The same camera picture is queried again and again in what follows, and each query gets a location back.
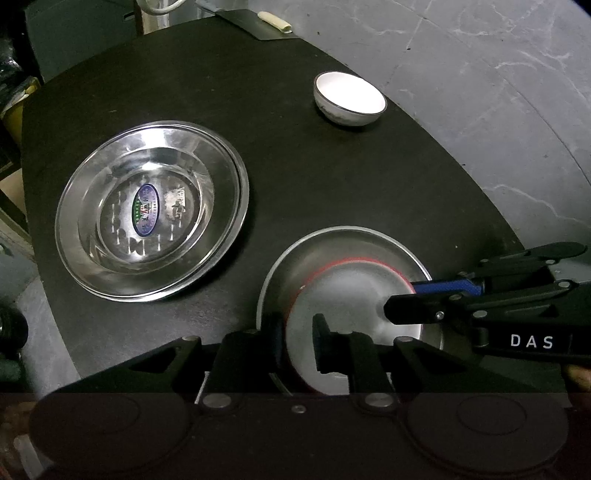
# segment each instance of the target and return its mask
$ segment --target cream object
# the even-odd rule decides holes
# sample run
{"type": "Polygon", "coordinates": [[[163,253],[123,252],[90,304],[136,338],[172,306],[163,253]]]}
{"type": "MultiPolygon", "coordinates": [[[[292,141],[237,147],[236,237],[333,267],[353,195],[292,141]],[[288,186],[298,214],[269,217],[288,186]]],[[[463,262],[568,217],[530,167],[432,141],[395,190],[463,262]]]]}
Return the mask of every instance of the cream object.
{"type": "Polygon", "coordinates": [[[291,25],[289,23],[269,12],[259,12],[258,18],[267,22],[269,25],[273,25],[273,27],[283,33],[291,33],[291,25]]]}

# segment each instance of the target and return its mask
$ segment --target blue handle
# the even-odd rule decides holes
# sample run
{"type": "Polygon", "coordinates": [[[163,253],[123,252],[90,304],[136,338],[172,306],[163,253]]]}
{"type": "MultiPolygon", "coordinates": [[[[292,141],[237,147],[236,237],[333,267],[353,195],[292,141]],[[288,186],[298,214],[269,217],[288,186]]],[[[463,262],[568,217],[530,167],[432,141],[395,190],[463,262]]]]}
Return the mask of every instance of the blue handle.
{"type": "Polygon", "coordinates": [[[474,285],[467,278],[448,281],[429,281],[413,283],[414,291],[417,293],[443,293],[446,291],[465,291],[473,297],[482,295],[482,287],[474,285]]]}

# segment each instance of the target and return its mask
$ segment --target gray concrete floor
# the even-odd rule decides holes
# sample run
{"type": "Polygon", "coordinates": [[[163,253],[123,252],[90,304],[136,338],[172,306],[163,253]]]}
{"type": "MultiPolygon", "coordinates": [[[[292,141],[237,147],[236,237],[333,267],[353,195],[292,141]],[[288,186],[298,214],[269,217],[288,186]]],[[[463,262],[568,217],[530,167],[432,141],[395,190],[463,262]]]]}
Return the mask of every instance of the gray concrete floor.
{"type": "Polygon", "coordinates": [[[39,277],[29,283],[17,298],[16,305],[29,325],[22,361],[36,395],[43,397],[79,380],[80,375],[61,338],[39,277]]]}

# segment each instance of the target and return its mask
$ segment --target black round table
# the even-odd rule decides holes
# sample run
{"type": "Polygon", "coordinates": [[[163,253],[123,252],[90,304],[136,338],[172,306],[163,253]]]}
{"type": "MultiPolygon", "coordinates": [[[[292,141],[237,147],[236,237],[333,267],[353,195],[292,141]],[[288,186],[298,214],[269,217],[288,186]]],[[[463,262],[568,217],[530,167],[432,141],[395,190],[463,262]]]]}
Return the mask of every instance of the black round table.
{"type": "Polygon", "coordinates": [[[259,290],[298,238],[360,225],[399,240],[434,278],[521,248],[462,167],[393,103],[362,129],[318,112],[314,77],[348,69],[301,39],[258,41],[220,18],[112,48],[35,93],[24,110],[28,221],[51,310],[84,377],[183,335],[253,327],[259,290]],[[244,227],[208,275],[153,303],[100,299],[61,263],[61,192],[96,147],[135,125],[182,120],[224,136],[251,182],[244,227]]]}

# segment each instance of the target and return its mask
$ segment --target bowl rim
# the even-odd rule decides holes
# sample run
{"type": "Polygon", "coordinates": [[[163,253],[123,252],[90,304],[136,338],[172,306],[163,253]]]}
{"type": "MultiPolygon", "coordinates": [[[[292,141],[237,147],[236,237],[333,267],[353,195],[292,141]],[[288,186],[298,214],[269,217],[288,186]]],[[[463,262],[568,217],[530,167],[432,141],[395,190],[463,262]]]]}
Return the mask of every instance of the bowl rim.
{"type": "Polygon", "coordinates": [[[314,78],[314,91],[315,91],[315,92],[318,92],[318,95],[320,95],[320,96],[321,96],[321,97],[322,97],[324,100],[326,100],[326,101],[327,101],[328,103],[330,103],[331,105],[334,105],[335,107],[338,107],[338,108],[340,108],[340,109],[342,109],[342,110],[345,110],[345,111],[347,111],[347,112],[350,112],[350,113],[355,113],[355,114],[357,114],[357,115],[364,115],[364,116],[375,116],[375,115],[381,115],[381,114],[382,114],[382,113],[384,113],[384,112],[386,111],[386,109],[388,108],[388,98],[387,98],[387,97],[386,97],[386,96],[385,96],[385,95],[384,95],[382,92],[380,92],[380,91],[379,91],[379,89],[378,89],[378,88],[377,88],[375,85],[372,85],[371,83],[369,83],[369,84],[370,84],[372,87],[374,87],[374,88],[375,88],[375,89],[378,91],[378,93],[379,93],[379,94],[380,94],[380,95],[383,97],[383,99],[384,99],[385,105],[384,105],[384,108],[382,109],[382,111],[380,111],[380,112],[377,112],[377,113],[363,113],[363,112],[356,112],[355,110],[350,110],[350,109],[348,109],[347,107],[344,107],[344,106],[342,106],[342,105],[339,105],[338,103],[334,103],[332,100],[330,100],[329,98],[327,98],[327,97],[326,97],[326,96],[325,96],[325,95],[324,95],[324,94],[323,94],[323,93],[320,91],[320,89],[318,88],[318,84],[317,84],[317,82],[318,82],[318,79],[319,79],[321,76],[323,76],[324,74],[326,74],[326,73],[344,73],[345,75],[350,75],[350,76],[352,76],[352,77],[357,77],[357,78],[359,78],[359,79],[362,79],[364,82],[367,82],[367,83],[369,83],[369,82],[368,82],[367,80],[365,80],[364,78],[360,77],[359,75],[353,75],[353,74],[351,74],[351,73],[347,73],[347,72],[340,72],[339,70],[328,70],[328,71],[326,71],[326,72],[319,73],[319,74],[318,74],[318,75],[316,75],[316,77],[314,78]]]}

